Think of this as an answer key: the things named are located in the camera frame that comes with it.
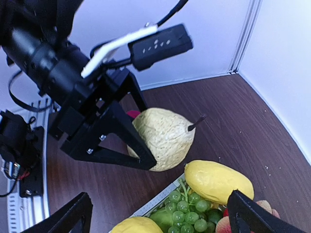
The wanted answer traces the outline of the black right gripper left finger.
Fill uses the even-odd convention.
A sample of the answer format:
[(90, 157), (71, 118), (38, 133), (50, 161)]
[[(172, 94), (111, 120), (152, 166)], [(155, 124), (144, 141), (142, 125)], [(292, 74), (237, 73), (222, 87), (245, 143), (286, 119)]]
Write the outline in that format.
[(88, 233), (93, 204), (86, 192), (81, 192), (47, 219), (24, 230), (25, 233)]

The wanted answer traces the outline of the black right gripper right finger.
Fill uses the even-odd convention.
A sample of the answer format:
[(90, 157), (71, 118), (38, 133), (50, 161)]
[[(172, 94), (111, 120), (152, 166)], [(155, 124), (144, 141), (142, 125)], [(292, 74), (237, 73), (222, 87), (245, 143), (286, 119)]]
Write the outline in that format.
[(239, 190), (228, 198), (228, 212), (233, 233), (301, 233), (299, 228), (277, 218)]

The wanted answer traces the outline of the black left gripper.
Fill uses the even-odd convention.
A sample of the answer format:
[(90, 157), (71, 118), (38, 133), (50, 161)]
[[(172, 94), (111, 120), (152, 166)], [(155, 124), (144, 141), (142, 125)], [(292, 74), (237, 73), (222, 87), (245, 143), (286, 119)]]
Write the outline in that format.
[[(108, 76), (101, 74), (91, 87), (80, 74), (88, 61), (72, 44), (54, 50), (41, 43), (32, 53), (32, 80), (61, 106), (50, 133), (55, 139), (68, 135), (61, 150), (75, 160), (151, 169), (156, 160), (121, 105), (113, 100), (108, 107), (97, 107), (96, 101), (110, 91)], [(135, 75), (129, 70), (121, 73), (122, 96), (130, 93), (138, 109), (145, 111), (148, 107)]]

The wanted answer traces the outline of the pale yellow wrinkled fruit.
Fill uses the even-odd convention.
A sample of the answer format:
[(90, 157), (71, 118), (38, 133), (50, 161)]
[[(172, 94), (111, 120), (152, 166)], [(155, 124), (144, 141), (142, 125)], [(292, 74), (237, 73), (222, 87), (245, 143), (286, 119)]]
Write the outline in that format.
[(141, 112), (132, 124), (156, 160), (156, 165), (149, 170), (161, 172), (179, 165), (192, 146), (195, 128), (205, 118), (206, 115), (201, 115), (192, 123), (184, 116), (163, 108)]

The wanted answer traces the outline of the beige perforated plastic basket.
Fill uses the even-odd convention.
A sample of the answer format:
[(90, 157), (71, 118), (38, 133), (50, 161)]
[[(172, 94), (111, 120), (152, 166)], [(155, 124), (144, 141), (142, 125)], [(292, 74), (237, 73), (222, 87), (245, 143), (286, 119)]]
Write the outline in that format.
[(154, 198), (148, 201), (145, 205), (136, 210), (131, 217), (149, 216), (154, 210), (160, 208), (169, 194), (178, 189), (181, 185), (178, 182), (179, 179), (185, 180), (184, 173), (180, 175), (175, 181), (169, 184), (165, 189), (158, 193)]

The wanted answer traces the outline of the dark red fruit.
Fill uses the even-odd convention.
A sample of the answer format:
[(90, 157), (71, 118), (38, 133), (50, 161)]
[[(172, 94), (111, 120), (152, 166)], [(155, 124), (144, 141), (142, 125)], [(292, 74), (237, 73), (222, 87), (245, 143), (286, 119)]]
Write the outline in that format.
[(140, 115), (140, 111), (130, 110), (130, 111), (127, 112), (127, 114), (128, 114), (131, 118), (135, 119), (137, 116)]

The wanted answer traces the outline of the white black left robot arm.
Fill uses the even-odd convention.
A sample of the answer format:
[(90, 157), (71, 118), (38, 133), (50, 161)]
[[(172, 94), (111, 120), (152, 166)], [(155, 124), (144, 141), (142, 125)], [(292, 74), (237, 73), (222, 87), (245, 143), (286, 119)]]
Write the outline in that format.
[(83, 78), (88, 58), (69, 42), (79, 0), (3, 0), (0, 44), (16, 64), (61, 109), (49, 132), (67, 135), (61, 150), (79, 161), (149, 170), (156, 160), (120, 100), (131, 94), (147, 106), (133, 73), (99, 66)]

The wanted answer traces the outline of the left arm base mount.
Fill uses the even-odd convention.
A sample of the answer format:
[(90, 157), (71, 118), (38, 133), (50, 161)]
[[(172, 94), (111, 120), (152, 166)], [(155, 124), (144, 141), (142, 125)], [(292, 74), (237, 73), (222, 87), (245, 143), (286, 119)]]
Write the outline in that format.
[(28, 121), (10, 111), (0, 113), (0, 155), (4, 161), (3, 172), (13, 181), (12, 194), (19, 187), (21, 198), (42, 196), (43, 184), (43, 144), (45, 130), (42, 126), (32, 128), (36, 117)]

